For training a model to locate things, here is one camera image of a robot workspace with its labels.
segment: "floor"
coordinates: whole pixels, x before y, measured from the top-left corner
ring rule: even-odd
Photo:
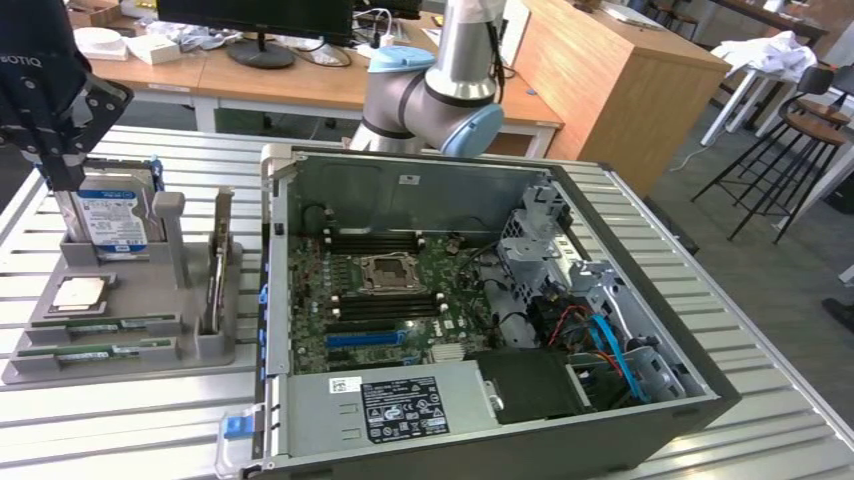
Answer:
[[[711,107],[705,112],[674,156],[674,165],[699,148],[702,132],[717,113]],[[228,122],[234,133],[314,136],[316,140],[339,140],[351,136],[356,127],[354,121],[339,121],[331,129],[311,117],[272,114],[267,121],[272,129],[264,130],[262,117],[235,118]],[[119,123],[195,129],[191,110],[143,102],[131,105]],[[819,203],[779,245],[773,246],[775,230],[762,217],[754,218],[734,242],[726,241],[743,210],[730,206],[723,192],[713,189],[697,203],[689,202],[753,141],[745,132],[723,136],[683,170],[663,175],[651,196],[698,244],[697,258],[703,267],[842,418],[854,424],[854,334],[819,305],[829,296],[854,300],[854,291],[846,291],[837,280],[838,273],[854,264],[854,216],[842,215]],[[0,207],[28,169],[18,153],[0,149]]]

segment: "blue latch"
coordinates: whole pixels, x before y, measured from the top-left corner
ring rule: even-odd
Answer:
[[[254,425],[255,420],[252,415],[246,417],[228,417],[226,419],[226,434],[223,436],[227,440],[250,438],[255,433]]]
[[[258,303],[267,305],[267,284],[264,284],[262,291],[258,293]]]

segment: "motherboard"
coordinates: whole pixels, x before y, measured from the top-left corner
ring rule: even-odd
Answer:
[[[295,374],[459,361],[502,344],[483,281],[461,268],[477,249],[457,235],[411,240],[291,238]],[[407,251],[375,253],[392,244]]]

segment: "green circuit board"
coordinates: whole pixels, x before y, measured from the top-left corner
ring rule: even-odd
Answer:
[[[446,251],[449,241],[449,237],[442,235],[426,237],[423,250],[411,255],[421,290],[445,294],[447,311],[437,317],[396,321],[396,331],[406,334],[400,345],[330,349],[326,327],[339,322],[332,315],[330,298],[332,295],[367,295],[364,291],[359,292],[364,286],[363,259],[386,256],[335,255],[322,248],[318,238],[291,238],[291,352],[295,374],[415,365],[430,361],[427,352],[437,344],[459,343],[469,353],[487,350],[501,342],[501,334],[491,328],[490,307],[482,289],[474,279],[455,282],[459,266],[474,249],[463,249],[451,255]],[[330,352],[339,352],[334,354],[339,358],[330,360]]]

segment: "white cloth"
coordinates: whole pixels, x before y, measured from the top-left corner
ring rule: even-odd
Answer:
[[[711,54],[733,65],[727,77],[749,67],[797,82],[803,71],[818,64],[813,50],[798,43],[794,32],[745,42],[721,42]]]

